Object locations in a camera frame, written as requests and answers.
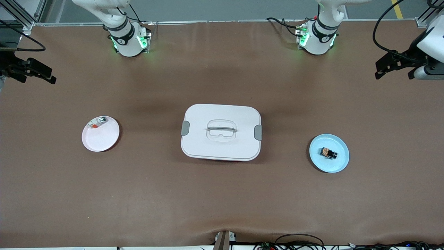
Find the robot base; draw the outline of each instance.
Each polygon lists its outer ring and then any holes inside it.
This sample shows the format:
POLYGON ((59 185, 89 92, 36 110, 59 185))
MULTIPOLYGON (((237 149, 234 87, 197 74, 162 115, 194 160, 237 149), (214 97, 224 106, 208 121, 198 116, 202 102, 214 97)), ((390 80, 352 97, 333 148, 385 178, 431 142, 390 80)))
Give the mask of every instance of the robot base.
POLYGON ((120 45, 114 39, 111 39, 114 44, 114 49, 117 53, 126 57, 137 56, 140 53, 149 53, 151 45, 151 31, 147 32, 147 28, 138 23, 131 23, 135 26, 136 32, 134 36, 128 41, 127 45, 120 45))
POLYGON ((313 35, 312 26, 315 21, 307 21, 302 24, 300 29, 296 29, 296 34, 302 37, 296 37, 296 42, 299 49, 305 49, 308 53, 313 55, 322 55, 326 53, 332 46, 336 34, 331 39, 330 43, 321 43, 319 39, 313 35))

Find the floor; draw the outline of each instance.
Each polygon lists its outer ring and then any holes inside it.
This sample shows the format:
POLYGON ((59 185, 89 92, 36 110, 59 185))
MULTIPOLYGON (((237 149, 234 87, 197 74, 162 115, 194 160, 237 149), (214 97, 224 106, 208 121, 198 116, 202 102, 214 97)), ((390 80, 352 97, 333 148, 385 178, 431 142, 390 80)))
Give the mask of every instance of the floor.
MULTIPOLYGON (((314 0, 132 0, 142 20, 148 21, 238 21, 263 20, 267 17, 304 19, 317 13, 314 0)), ((390 0, 373 0, 362 5, 347 6, 350 19, 377 19, 392 2, 390 0)), ((402 18, 415 18, 427 9, 425 0, 409 0, 400 4, 402 18)), ((130 9, 125 10, 129 16, 134 16, 130 9)), ((391 11, 386 18, 401 18, 391 11)), ((99 22, 88 11, 75 5, 70 0, 53 0, 47 6, 48 23, 87 23, 99 22)))

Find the green led light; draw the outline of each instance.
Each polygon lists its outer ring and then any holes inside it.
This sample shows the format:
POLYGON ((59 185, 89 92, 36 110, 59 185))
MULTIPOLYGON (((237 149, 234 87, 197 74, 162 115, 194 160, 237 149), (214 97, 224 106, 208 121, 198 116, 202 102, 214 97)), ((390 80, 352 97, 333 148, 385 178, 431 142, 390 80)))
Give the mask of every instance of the green led light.
POLYGON ((305 46, 307 44, 307 40, 309 38, 309 33, 305 32, 305 34, 301 37, 301 40, 299 42, 300 46, 305 46))
POLYGON ((333 36, 333 38, 332 38, 332 42, 330 43, 330 48, 333 46, 333 43, 334 43, 334 39, 336 38, 336 34, 333 36))
POLYGON ((116 50, 118 50, 118 49, 117 49, 117 45, 115 44, 114 38, 111 37, 111 41, 112 41, 112 43, 114 44, 114 48, 115 48, 116 50))
POLYGON ((138 36, 138 38, 139 38, 140 46, 141 46, 142 48, 146 48, 146 47, 147 47, 147 42, 145 42, 145 38, 143 38, 143 37, 139 37, 139 36, 138 36))

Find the metal frame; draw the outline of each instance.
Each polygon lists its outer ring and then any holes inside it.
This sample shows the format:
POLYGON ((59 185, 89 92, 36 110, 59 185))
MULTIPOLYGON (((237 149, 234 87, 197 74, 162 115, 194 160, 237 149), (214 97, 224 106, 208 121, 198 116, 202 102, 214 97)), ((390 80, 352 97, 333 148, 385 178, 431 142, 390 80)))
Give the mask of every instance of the metal frame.
MULTIPOLYGON (((413 18, 404 19, 383 19, 383 21, 407 21, 415 20, 413 18)), ((288 19, 287 22, 301 22, 304 19, 288 19)), ((377 19, 344 19, 343 22, 366 22, 366 21, 377 21, 377 19)), ((183 25, 183 24, 195 24, 195 23, 219 23, 219 22, 238 22, 238 23, 251 23, 251 22, 274 22, 265 19, 246 19, 246 20, 233 20, 233 21, 205 21, 205 20, 194 20, 194 21, 163 21, 163 22, 142 22, 147 25, 183 25)), ((82 27, 82 26, 103 26, 103 23, 92 22, 92 23, 36 23, 35 26, 43 27, 82 27)))
POLYGON ((37 20, 15 0, 0 0, 0 5, 20 22, 25 29, 30 30, 37 23, 37 20))
MULTIPOLYGON (((432 2, 434 5, 442 6, 444 4, 444 0, 435 0, 432 2)), ((418 28, 427 28, 430 21, 432 21, 441 10, 429 7, 421 16, 416 17, 415 21, 418 28)))
POLYGON ((34 17, 37 19, 38 22, 40 22, 42 18, 43 9, 45 8, 47 2, 48 0, 40 0, 39 2, 39 6, 37 7, 36 12, 34 14, 34 17))

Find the food item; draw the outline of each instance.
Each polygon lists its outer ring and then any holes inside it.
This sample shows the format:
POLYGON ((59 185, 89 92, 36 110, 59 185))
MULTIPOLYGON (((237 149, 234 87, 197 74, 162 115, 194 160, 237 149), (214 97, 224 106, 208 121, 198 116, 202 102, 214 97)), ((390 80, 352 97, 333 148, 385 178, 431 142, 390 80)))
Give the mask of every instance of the food item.
POLYGON ((88 124, 86 124, 86 126, 91 129, 96 129, 96 128, 102 126, 107 121, 108 121, 108 119, 106 117, 102 116, 102 117, 92 119, 90 122, 88 122, 88 124))
POLYGON ((328 159, 336 159, 337 153, 329 150, 329 148, 322 148, 321 155, 327 157, 328 159))

